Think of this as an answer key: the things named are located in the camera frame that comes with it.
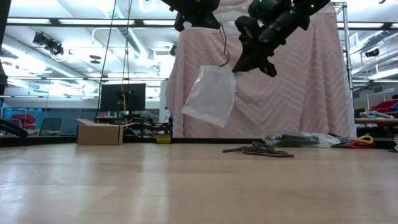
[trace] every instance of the plastic bag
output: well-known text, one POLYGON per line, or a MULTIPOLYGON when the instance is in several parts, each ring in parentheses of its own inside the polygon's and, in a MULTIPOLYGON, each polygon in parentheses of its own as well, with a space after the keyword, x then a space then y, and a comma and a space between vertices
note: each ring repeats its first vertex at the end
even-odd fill
POLYGON ((330 148, 336 144, 340 144, 338 138, 328 134, 303 133, 300 131, 267 133, 262 140, 274 147, 330 148))
POLYGON ((227 68, 201 66, 182 113, 224 127, 235 103, 236 77, 227 68))

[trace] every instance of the light wood surface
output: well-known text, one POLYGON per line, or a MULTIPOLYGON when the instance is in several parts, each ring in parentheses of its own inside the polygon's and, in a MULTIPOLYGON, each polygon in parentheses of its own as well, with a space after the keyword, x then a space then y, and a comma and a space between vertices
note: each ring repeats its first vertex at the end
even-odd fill
POLYGON ((241 145, 0 149, 0 223, 398 223, 398 155, 241 145))

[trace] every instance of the cardboard box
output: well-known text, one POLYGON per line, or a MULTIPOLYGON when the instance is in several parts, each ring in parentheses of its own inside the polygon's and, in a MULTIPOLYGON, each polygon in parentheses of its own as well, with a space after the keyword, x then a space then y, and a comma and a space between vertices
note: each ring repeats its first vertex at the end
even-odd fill
POLYGON ((123 126, 77 120, 82 123, 76 133, 76 144, 79 146, 114 146, 123 143, 123 126))

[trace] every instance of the yellow handle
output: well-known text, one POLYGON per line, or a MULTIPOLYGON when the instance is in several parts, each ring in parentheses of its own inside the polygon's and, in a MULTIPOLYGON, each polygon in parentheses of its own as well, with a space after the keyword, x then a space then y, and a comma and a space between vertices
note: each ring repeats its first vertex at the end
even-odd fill
POLYGON ((365 144, 373 144, 374 139, 372 136, 362 136, 357 139, 354 139, 357 142, 365 143, 365 144))

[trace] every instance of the chevron patterned fabric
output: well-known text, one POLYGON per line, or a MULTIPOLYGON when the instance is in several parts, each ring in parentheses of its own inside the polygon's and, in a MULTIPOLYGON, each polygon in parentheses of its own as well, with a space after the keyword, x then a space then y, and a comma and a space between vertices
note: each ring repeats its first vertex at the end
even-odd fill
MULTIPOLYGON (((242 45, 228 32, 231 54, 225 69, 237 62, 242 45)), ((240 76, 229 122, 218 128, 181 114, 201 65, 221 65, 224 42, 217 30, 187 29, 180 34, 167 106, 176 138, 262 138, 274 131, 304 131, 349 136, 348 97, 342 51, 334 13, 316 14, 308 31, 297 29, 270 62, 278 75, 258 69, 240 76)))

